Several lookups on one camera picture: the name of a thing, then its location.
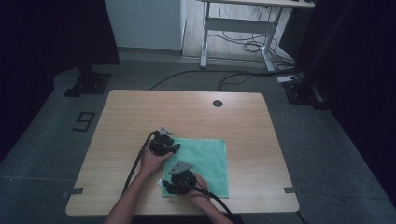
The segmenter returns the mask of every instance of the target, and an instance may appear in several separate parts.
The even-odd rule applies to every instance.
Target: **gray carpet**
[[[148,90],[193,63],[121,61],[121,66],[96,66],[112,74],[104,95],[65,98],[78,78],[70,70],[54,80],[55,90],[20,141],[0,164],[0,223],[102,223],[105,217],[69,217],[68,198],[111,90]],[[258,68],[211,65],[208,70]],[[214,91],[224,72],[189,73],[155,90]],[[290,105],[277,77],[254,77],[224,91],[260,92],[273,120],[305,223],[396,223],[386,193],[329,111]],[[242,81],[236,77],[234,82]],[[80,112],[94,112],[87,132],[75,132]],[[296,213],[243,215],[250,223],[303,223]]]

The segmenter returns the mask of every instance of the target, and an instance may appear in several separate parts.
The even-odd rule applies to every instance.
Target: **black curtain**
[[[103,0],[1,0],[0,46],[0,160],[46,102],[57,74],[120,64]]]
[[[321,0],[298,59],[393,204],[395,11],[394,1]]]

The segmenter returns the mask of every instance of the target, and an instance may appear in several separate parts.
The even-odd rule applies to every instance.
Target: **hand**
[[[207,183],[206,181],[197,173],[194,173],[195,177],[197,178],[197,182],[195,184],[196,188],[201,189],[202,187],[205,188],[205,190],[207,190]],[[194,205],[197,208],[200,208],[201,210],[206,207],[208,204],[212,204],[212,202],[210,202],[210,198],[206,195],[204,195],[201,192],[198,192],[196,190],[190,190],[190,192],[188,192],[187,194],[182,195],[182,197],[184,197],[185,199],[187,199],[187,201],[189,201],[192,205]]]
[[[166,160],[168,160],[171,156],[172,156],[172,152],[169,152],[164,156],[157,156],[151,152],[151,150],[149,149],[149,145],[147,145],[142,154],[139,174],[143,174],[143,175],[154,174],[157,170],[160,169],[163,163]]]

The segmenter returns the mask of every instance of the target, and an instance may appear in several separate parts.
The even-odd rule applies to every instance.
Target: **wooden tabletop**
[[[215,100],[222,101],[222,107],[213,106]],[[121,195],[139,148],[162,126],[174,137],[225,140],[230,198],[223,201],[233,213],[299,209],[296,195],[284,190],[292,184],[261,94],[112,91],[75,185],[83,192],[70,197],[66,213],[107,215]],[[156,182],[162,174],[163,170],[149,180],[136,213],[200,214],[182,198],[161,197]]]
[[[292,1],[292,0],[199,0],[201,2],[209,3],[227,3],[239,5],[253,5],[253,6],[266,6],[266,7],[300,7],[300,8],[313,8],[315,4],[311,1],[309,3],[305,0]]]

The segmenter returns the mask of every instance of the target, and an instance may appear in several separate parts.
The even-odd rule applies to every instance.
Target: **desk leg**
[[[277,24],[279,22],[279,18],[280,18],[280,14],[281,13],[282,13],[282,7],[279,7],[278,10],[277,10],[277,13],[276,13],[276,17],[275,17],[275,19],[273,21],[273,25],[272,25],[270,34],[269,34],[269,36],[267,38],[267,41],[265,41],[264,48],[262,49],[262,57],[264,58],[265,65],[267,66],[267,70],[270,71],[270,72],[275,71],[275,69],[274,69],[274,67],[272,65],[272,62],[271,62],[271,55],[270,55],[270,53],[268,51],[269,51],[269,48],[271,46],[271,42],[272,42],[272,40],[274,38],[274,34],[275,34],[275,31],[276,31],[276,27],[277,27]]]
[[[209,21],[209,9],[210,9],[210,3],[207,3],[205,26],[204,26],[204,42],[202,43],[202,48],[201,48],[201,68],[206,68],[206,61],[207,61],[207,23]]]

